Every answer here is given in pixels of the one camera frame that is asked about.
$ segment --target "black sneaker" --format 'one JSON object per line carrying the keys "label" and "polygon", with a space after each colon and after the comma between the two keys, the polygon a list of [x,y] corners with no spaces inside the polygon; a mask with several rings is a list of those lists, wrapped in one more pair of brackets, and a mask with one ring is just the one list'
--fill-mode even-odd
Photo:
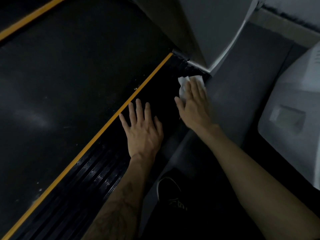
{"label": "black sneaker", "polygon": [[157,183],[158,201],[161,204],[187,211],[183,188],[187,178],[177,169],[162,175]]}

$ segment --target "grey floor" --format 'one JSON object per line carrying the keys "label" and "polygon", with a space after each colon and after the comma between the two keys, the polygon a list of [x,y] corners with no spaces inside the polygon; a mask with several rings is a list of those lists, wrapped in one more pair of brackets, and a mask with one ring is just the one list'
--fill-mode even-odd
{"label": "grey floor", "polygon": [[[258,112],[263,109],[263,103],[276,78],[305,51],[306,48],[274,32],[254,24],[246,24],[220,69],[206,83],[217,120],[232,141],[239,146],[244,144],[248,131],[253,121],[257,120]],[[194,132],[188,131],[171,155],[161,175],[175,167],[191,179],[194,186],[191,191],[197,194],[198,198],[206,199],[207,202],[220,199],[229,204],[227,208],[230,209],[233,209],[232,205],[238,204],[213,154]],[[156,204],[157,193],[156,183],[154,183],[143,201],[140,236]],[[204,212],[207,208],[200,207],[199,210]],[[233,219],[234,226],[237,221],[241,221],[241,214]],[[250,219],[248,222],[248,229],[252,230],[255,226],[250,223]],[[210,224],[210,222],[204,222],[201,227],[205,229]],[[248,236],[246,228],[239,231]]]}

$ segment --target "yellow safety line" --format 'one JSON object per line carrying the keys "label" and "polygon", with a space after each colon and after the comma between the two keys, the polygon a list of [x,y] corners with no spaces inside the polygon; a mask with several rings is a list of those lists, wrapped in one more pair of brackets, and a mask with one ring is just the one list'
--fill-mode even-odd
{"label": "yellow safety line", "polygon": [[30,13],[29,15],[25,16],[15,24],[12,24],[10,27],[0,32],[0,41],[6,38],[7,36],[11,35],[12,33],[16,32],[19,28],[30,23],[32,20],[36,19],[40,15],[44,14],[46,11],[50,10],[51,8],[61,3],[62,1],[63,0],[52,0],[47,4],[43,5],[42,7],[38,8],[34,12]]}
{"label": "yellow safety line", "polygon": [[119,114],[128,106],[134,97],[141,91],[141,89],[151,80],[151,78],[159,71],[159,69],[169,60],[172,53],[157,66],[156,69],[147,77],[147,79],[138,87],[137,90],[128,98],[128,100],[118,109],[118,111],[111,117],[111,119],[99,130],[99,132],[91,139],[91,141],[82,149],[82,151],[72,160],[72,162],[62,171],[62,173],[53,181],[53,183],[43,192],[43,194],[34,202],[34,204],[23,214],[23,216],[14,224],[14,226],[7,232],[2,240],[9,240],[14,232],[22,225],[22,223],[30,216],[30,214],[40,205],[46,196],[56,187],[62,178],[70,171],[70,169],[80,160],[80,158],[87,152],[87,150],[94,144],[94,142],[104,133],[104,131],[111,125],[111,123],[119,116]]}

